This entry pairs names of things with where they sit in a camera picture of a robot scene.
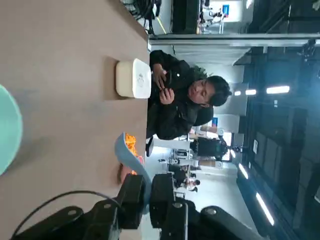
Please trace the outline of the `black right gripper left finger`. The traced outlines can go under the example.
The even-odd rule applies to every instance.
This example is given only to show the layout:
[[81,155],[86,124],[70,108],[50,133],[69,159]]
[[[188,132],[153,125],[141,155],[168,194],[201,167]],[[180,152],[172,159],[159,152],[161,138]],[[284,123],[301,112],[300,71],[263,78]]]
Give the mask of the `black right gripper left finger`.
[[122,230],[138,229],[144,209],[146,184],[142,175],[128,174],[116,197],[104,196],[84,212],[67,206],[33,226],[21,227],[40,210],[33,210],[16,228],[16,240],[118,240]]

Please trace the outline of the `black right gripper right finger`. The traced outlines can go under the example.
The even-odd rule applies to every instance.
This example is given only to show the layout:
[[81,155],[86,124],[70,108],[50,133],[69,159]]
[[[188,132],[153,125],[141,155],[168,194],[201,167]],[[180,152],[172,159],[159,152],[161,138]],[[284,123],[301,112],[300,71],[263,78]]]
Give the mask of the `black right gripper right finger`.
[[175,197],[170,174],[152,180],[149,214],[161,240],[260,240],[262,237],[218,206],[197,211],[195,204]]

